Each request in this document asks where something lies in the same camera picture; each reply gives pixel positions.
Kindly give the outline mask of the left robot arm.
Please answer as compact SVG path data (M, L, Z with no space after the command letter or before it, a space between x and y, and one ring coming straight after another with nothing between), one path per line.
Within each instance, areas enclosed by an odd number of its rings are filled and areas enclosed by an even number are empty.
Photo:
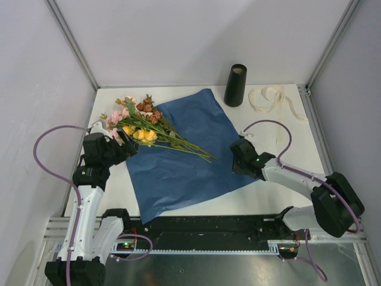
M132 230L126 209L107 210L98 232L96 215L110 177L110 168L135 155L138 144L123 129L118 137L92 128L84 137L84 153L73 173L76 192L67 235L56 260L45 266L52 285L103 285L105 262L114 241Z

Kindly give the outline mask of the mixed flower bunch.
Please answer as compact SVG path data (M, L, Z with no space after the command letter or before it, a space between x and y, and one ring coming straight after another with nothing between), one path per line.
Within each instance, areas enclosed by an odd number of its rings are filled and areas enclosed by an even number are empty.
M115 135L119 143L122 142L122 139L117 134L117 129L122 129L141 146L159 147L193 154L207 162L216 158L180 136L169 119L154 105L150 95L147 94L141 102L137 102L135 98L130 96L117 98L115 104L117 108L112 114L102 113L99 118L106 123L107 131Z

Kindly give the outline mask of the blue wrapping paper sheet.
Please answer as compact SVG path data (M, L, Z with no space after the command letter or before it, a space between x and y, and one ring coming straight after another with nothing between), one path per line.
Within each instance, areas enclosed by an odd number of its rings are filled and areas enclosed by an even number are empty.
M140 147L126 166L142 223L160 214L217 198L254 182L232 172L230 145L239 135L210 89L158 106L181 137L215 156L212 163L195 154L164 147Z

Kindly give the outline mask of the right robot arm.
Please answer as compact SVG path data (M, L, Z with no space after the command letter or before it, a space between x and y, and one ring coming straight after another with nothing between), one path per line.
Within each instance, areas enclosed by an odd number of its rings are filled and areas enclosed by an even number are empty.
M270 154L258 154L247 139L241 137L230 146L233 173L276 183L295 191L312 202L307 207L287 207L277 216L274 231L281 239L290 238L301 229L320 228L339 238L358 222L365 207L346 177L308 173L286 165Z

